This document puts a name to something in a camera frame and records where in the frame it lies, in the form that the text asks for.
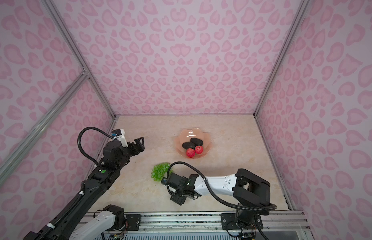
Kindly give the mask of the green fake grape bunch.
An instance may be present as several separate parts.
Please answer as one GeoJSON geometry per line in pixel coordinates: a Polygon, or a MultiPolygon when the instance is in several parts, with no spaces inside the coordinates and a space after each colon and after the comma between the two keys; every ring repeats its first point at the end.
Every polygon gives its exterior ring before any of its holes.
{"type": "Polygon", "coordinates": [[[163,177],[167,176],[170,165],[170,163],[160,163],[158,165],[155,165],[151,173],[152,179],[156,182],[160,182],[163,177]]]}

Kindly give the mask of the red fake apple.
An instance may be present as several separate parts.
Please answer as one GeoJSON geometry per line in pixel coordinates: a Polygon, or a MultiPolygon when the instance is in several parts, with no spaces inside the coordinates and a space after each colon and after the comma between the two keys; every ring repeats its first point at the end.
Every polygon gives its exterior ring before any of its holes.
{"type": "Polygon", "coordinates": [[[192,149],[192,148],[187,149],[186,150],[186,156],[188,158],[194,158],[194,156],[195,156],[195,150],[192,149]]]}
{"type": "Polygon", "coordinates": [[[203,147],[202,146],[196,146],[194,148],[194,151],[196,154],[201,155],[203,153],[203,147]]]}

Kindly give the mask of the dark fake avocado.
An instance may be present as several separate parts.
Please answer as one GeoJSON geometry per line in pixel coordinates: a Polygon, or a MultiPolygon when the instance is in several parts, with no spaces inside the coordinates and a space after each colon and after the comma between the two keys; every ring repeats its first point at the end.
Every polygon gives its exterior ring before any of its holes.
{"type": "Polygon", "coordinates": [[[183,147],[185,150],[187,150],[187,149],[189,149],[189,148],[194,149],[194,148],[196,147],[196,145],[193,144],[192,142],[185,142],[185,143],[182,144],[182,147],[183,147]]]}
{"type": "Polygon", "coordinates": [[[192,142],[196,146],[201,146],[201,147],[203,146],[203,140],[198,139],[198,138],[191,138],[190,142],[192,142]]]}

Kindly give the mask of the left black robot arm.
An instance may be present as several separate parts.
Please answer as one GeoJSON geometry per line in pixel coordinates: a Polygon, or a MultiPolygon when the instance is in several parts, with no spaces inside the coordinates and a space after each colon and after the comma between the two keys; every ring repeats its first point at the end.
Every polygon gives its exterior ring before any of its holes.
{"type": "Polygon", "coordinates": [[[123,147],[118,140],[108,142],[103,149],[101,164],[86,180],[80,191],[50,223],[39,232],[29,232],[25,240],[68,240],[78,223],[93,204],[113,185],[130,158],[145,150],[145,138],[135,139],[123,147]]]}

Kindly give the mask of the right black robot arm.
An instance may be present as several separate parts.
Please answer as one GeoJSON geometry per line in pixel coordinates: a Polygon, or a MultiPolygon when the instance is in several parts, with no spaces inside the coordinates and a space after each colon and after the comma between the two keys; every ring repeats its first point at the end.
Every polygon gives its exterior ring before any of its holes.
{"type": "Polygon", "coordinates": [[[187,177],[170,173],[163,177],[161,184],[171,192],[171,201],[183,205],[187,198],[196,200],[199,197],[216,195],[234,197],[236,204],[234,214],[221,214],[224,230],[263,229],[261,216],[268,216],[275,206],[270,202],[270,183],[246,169],[223,177],[206,177],[199,174],[187,177]]]}

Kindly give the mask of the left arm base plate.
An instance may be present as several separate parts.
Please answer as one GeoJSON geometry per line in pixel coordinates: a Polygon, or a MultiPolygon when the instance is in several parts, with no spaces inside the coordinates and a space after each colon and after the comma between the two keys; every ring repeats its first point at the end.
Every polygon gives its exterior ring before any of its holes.
{"type": "Polygon", "coordinates": [[[124,231],[136,232],[139,231],[142,215],[140,214],[127,214],[125,215],[124,231]]]}

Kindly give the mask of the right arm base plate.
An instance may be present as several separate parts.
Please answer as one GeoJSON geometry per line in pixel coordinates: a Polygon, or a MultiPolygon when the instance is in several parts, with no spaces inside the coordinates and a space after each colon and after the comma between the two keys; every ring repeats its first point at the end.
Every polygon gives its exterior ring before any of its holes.
{"type": "Polygon", "coordinates": [[[263,223],[259,214],[250,212],[220,214],[223,230],[263,230],[263,223]]]}

